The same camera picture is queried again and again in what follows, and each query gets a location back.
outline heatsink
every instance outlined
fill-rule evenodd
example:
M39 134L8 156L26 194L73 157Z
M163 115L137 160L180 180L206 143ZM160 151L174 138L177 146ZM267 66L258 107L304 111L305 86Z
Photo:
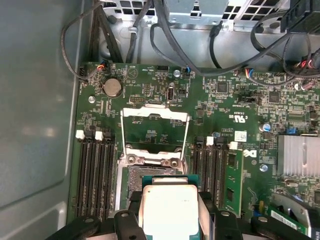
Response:
M320 138L280 135L277 171L285 176L320 177Z

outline black ram slot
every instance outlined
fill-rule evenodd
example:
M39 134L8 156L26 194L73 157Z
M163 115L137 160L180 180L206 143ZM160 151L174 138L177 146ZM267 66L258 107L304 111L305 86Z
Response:
M224 146L216 146L213 154L213 176L211 192L213 193L213 201L218 208L224 203L224 189L226 182L226 167L228 159L228 150Z

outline motherboard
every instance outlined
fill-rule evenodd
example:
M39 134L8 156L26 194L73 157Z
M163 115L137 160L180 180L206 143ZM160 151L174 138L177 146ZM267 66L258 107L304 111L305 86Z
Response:
M79 85L67 221L126 209L147 175L196 174L199 191L245 220L270 213L275 194L320 207L320 84L304 81L107 65Z

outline silver heatsink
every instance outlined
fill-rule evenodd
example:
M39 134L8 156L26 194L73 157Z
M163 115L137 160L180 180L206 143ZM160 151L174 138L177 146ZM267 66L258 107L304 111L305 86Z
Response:
M277 170L286 176L320 177L320 138L280 135Z

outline green circuit board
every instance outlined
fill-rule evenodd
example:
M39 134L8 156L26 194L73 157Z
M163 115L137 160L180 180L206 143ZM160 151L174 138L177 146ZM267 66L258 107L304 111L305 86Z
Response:
M89 73L98 65L88 62L82 71ZM174 70L181 75L175 77ZM253 77L266 83L287 79L284 73L255 72ZM111 78L122 85L117 97L103 90ZM287 176L277 173L278 135L288 130L296 135L317 133L318 119L311 120L310 114L319 111L319 96L318 82L310 90L301 90L299 81L262 87L233 72L202 77L179 67L112 63L79 85L75 129L84 131L85 139L74 141L67 220L85 214L105 219L116 206L117 188L119 207L127 208L131 192L141 190L141 175L180 174L170 167L128 166L117 186L123 153L121 111L146 104L189 114L184 153L188 174L199 175L199 190L212 192L219 208L249 220L268 206L271 193L281 191L320 207L314 200L319 178L290 177L295 183L290 185ZM186 124L181 121L151 115L126 117L123 124L126 144L134 148L173 152L183 145ZM262 131L263 124L269 124L270 131ZM104 132L107 140L95 142L95 131ZM207 137L212 136L214 144L208 146Z

